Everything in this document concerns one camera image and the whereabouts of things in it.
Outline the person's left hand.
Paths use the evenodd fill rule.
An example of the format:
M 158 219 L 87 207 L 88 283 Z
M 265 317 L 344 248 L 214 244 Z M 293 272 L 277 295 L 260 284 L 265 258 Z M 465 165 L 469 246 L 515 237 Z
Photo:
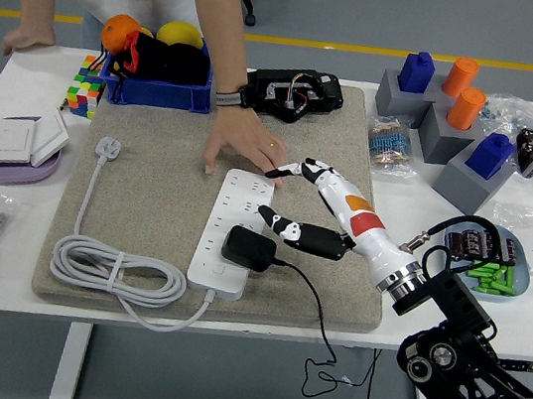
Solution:
M 286 145 L 269 131 L 250 108 L 219 106 L 203 153 L 204 172 L 213 174 L 216 157 L 224 148 L 232 148 L 263 172 L 287 164 Z

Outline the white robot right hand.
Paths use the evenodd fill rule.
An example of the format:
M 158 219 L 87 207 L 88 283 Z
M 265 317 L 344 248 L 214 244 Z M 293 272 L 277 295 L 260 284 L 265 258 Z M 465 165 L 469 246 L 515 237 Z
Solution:
M 394 298 L 423 285 L 423 270 L 416 257 L 389 238 L 383 222 L 358 187 L 333 167 L 311 158 L 266 173 L 271 179 L 289 175 L 302 176 L 318 187 L 320 198 L 342 232 L 295 222 L 269 206 L 259 206 L 258 213 L 284 243 L 332 261 L 352 250 L 367 260 L 372 285 Z

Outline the person's right hand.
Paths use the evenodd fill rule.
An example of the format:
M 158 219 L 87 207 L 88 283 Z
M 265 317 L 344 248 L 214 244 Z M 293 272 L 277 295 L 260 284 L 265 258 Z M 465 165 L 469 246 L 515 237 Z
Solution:
M 27 50 L 31 47 L 53 46 L 56 42 L 54 30 L 34 30 L 20 25 L 4 35 L 0 48 L 2 55 L 8 57 L 15 52 Z

